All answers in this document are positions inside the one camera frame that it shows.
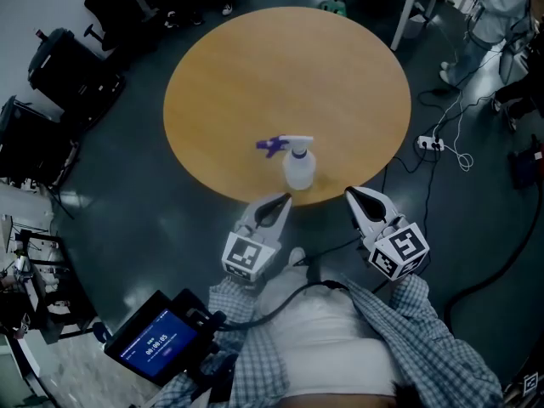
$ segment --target plaid shirt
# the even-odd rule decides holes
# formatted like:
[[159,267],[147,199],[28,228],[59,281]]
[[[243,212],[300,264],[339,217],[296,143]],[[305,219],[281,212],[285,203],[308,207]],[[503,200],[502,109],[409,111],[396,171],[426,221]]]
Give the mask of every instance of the plaid shirt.
[[[428,285],[408,275],[395,289],[389,306],[378,297],[345,283],[355,307],[388,344],[405,383],[414,384],[427,407],[492,407],[502,405],[501,385],[484,360],[467,343],[456,340],[428,301]],[[209,308],[222,310],[231,321],[255,317],[256,298],[241,286],[223,280],[210,289]],[[286,368],[266,326],[248,332],[220,332],[218,355],[202,370],[210,373],[229,354],[239,353],[228,403],[213,406],[265,407],[277,404],[289,387]],[[184,374],[161,391],[156,408],[190,406],[195,384]]]

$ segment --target white t-shirt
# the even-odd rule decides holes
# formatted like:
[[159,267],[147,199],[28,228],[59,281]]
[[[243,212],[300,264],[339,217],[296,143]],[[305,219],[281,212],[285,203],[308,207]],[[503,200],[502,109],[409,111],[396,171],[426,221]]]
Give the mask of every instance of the white t-shirt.
[[[270,313],[306,284],[306,269],[288,268],[269,281],[258,299],[259,312]],[[392,396],[394,383],[403,382],[387,344],[357,313],[345,292],[311,287],[267,325],[286,363],[290,383],[286,397]]]

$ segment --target blue screen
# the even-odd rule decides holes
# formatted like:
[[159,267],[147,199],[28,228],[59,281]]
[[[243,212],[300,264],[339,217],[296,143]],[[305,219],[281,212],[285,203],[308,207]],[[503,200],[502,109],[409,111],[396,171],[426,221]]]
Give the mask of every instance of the blue screen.
[[171,311],[165,309],[125,349],[121,358],[143,373],[154,377],[195,336],[194,329],[187,326]]

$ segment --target green object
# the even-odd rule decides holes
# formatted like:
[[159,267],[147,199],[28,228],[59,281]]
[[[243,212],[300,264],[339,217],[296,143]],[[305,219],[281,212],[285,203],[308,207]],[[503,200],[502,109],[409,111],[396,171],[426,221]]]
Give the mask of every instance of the green object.
[[344,2],[325,0],[324,2],[320,3],[320,9],[327,12],[333,12],[334,14],[341,15],[342,17],[348,16],[348,13],[346,12],[346,4]]

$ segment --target person wearing plaid shirt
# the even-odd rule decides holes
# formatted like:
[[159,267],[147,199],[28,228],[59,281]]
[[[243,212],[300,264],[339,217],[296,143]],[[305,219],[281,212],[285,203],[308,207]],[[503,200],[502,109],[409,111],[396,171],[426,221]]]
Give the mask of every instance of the person wearing plaid shirt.
[[[307,267],[294,261],[299,258],[290,258],[258,297],[230,279],[211,287],[210,311],[223,311],[231,322],[266,315],[306,284]],[[334,274],[320,278],[340,281]],[[424,280],[407,275],[389,305],[351,280],[341,282],[348,292],[313,286],[266,325],[217,334],[221,351],[201,370],[212,373],[228,355],[239,355],[228,401],[208,404],[208,391],[191,402],[196,386],[181,373],[154,407],[502,405],[497,377],[450,334],[428,301]]]

